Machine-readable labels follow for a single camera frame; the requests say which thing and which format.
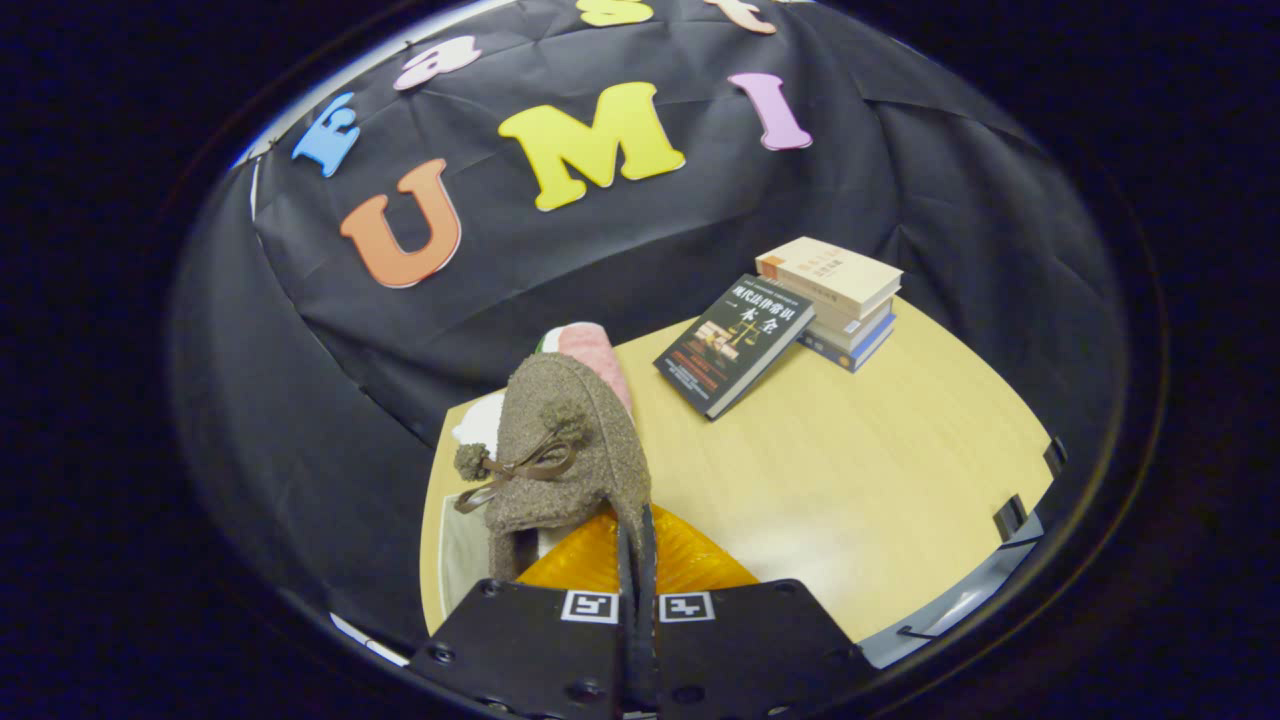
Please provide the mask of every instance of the black cloth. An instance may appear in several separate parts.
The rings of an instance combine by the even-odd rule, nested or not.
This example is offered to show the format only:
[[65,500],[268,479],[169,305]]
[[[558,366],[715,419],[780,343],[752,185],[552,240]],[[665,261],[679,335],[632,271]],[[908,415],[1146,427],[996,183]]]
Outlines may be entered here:
[[[1121,391],[1121,307],[1105,240],[1048,151],[946,69],[836,10],[768,4],[778,32],[760,36],[704,3],[648,4],[652,20],[607,28],[550,0],[467,19],[334,92],[355,94],[361,136],[333,177],[289,159],[325,99],[211,195],[184,281],[200,290],[182,300],[206,316],[179,338],[207,360],[180,364],[177,382],[202,388],[186,391],[184,411],[220,414],[210,432],[230,438],[230,459],[198,479],[273,583],[416,646],[445,410],[504,386],[552,327],[640,337],[698,315],[755,255],[800,234],[904,269],[901,296],[1062,437],[1061,487],[1092,468]],[[408,58],[461,35],[480,59],[393,90]],[[813,146],[760,145],[750,100],[726,79],[741,72],[782,78]],[[686,165],[588,181],[584,199],[539,211],[529,161],[498,126],[544,104],[590,123],[600,91],[635,81],[657,87]],[[438,274],[389,290],[338,228],[385,193],[397,238],[421,247],[424,219],[396,184],[435,158],[461,243]]]

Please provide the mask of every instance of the yellow letter m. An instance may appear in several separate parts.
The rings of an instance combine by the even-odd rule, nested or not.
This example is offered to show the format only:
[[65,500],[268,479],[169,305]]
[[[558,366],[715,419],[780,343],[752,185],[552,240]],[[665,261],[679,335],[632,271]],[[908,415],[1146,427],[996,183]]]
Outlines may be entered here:
[[562,110],[539,105],[516,113],[498,126],[498,135],[520,141],[541,192],[534,200],[539,210],[554,210],[586,195],[586,183],[568,176],[573,165],[600,187],[613,184],[618,146],[622,146],[622,177],[644,179],[669,173],[685,164],[685,155],[671,146],[653,109],[657,88],[648,82],[625,82],[608,87],[595,104],[595,120],[588,127]]

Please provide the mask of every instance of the orange letter u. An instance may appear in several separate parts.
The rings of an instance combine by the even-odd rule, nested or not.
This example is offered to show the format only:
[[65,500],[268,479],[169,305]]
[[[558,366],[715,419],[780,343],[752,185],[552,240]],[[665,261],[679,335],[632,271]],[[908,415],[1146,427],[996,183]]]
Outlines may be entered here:
[[396,186],[401,192],[413,193],[431,231],[426,246],[416,252],[404,252],[396,242],[383,214],[387,210],[385,195],[361,202],[342,222],[338,232],[356,242],[356,251],[379,283],[412,287],[443,268],[457,251],[462,224],[440,181],[443,172],[443,159],[430,160],[406,173]]

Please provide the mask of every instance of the bow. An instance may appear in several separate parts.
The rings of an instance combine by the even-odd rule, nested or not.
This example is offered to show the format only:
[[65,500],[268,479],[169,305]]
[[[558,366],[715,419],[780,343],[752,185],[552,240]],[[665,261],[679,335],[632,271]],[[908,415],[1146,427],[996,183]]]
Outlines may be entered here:
[[[541,482],[554,480],[572,468],[573,460],[577,459],[577,450],[573,445],[564,439],[557,439],[554,430],[547,433],[541,442],[516,462],[497,462],[489,459],[488,451],[483,450],[484,446],[480,447],[483,452],[479,457],[479,468],[493,473],[493,480],[458,496],[453,507],[463,515],[493,500],[498,491],[513,478]],[[557,451],[564,452],[564,456],[559,461],[554,465],[539,465],[540,462],[552,460]]]

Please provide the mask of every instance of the book cover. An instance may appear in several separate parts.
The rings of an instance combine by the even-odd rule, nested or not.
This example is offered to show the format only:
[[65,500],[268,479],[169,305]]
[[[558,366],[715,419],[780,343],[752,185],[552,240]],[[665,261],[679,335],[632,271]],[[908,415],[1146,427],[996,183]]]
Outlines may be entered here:
[[897,292],[902,270],[852,250],[799,237],[755,259],[756,272],[858,319]]
[[803,333],[800,333],[800,337],[796,340],[796,342],[815,351],[818,355],[822,355],[827,360],[831,360],[832,363],[840,365],[841,368],[849,370],[850,373],[855,373],[858,372],[859,368],[867,364],[867,360],[870,359],[870,356],[876,354],[879,346],[884,345],[884,341],[888,340],[888,336],[893,333],[893,320],[896,319],[897,315],[891,313],[888,316],[881,320],[879,325],[876,327],[876,332],[873,332],[870,337],[863,341],[863,343],[858,346],[854,350],[854,352],[844,352],[838,347],[835,347],[828,342],[823,342],[822,338],[814,336],[812,332],[809,332],[809,329],[805,329]]
[[863,343],[863,341],[865,341],[868,337],[876,333],[876,331],[879,328],[881,322],[884,320],[884,318],[892,311],[893,311],[893,299],[890,297],[884,302],[881,302],[879,306],[877,306],[874,310],[872,310],[872,314],[867,315],[867,319],[861,320],[858,328],[851,333],[845,333],[828,328],[823,325],[820,322],[818,322],[817,316],[814,316],[813,323],[810,323],[809,327],[805,328],[805,332],[817,338],[822,338],[823,342],[832,345],[841,352],[851,354],[859,345]]
[[667,382],[718,418],[813,319],[813,301],[742,275],[654,360]]

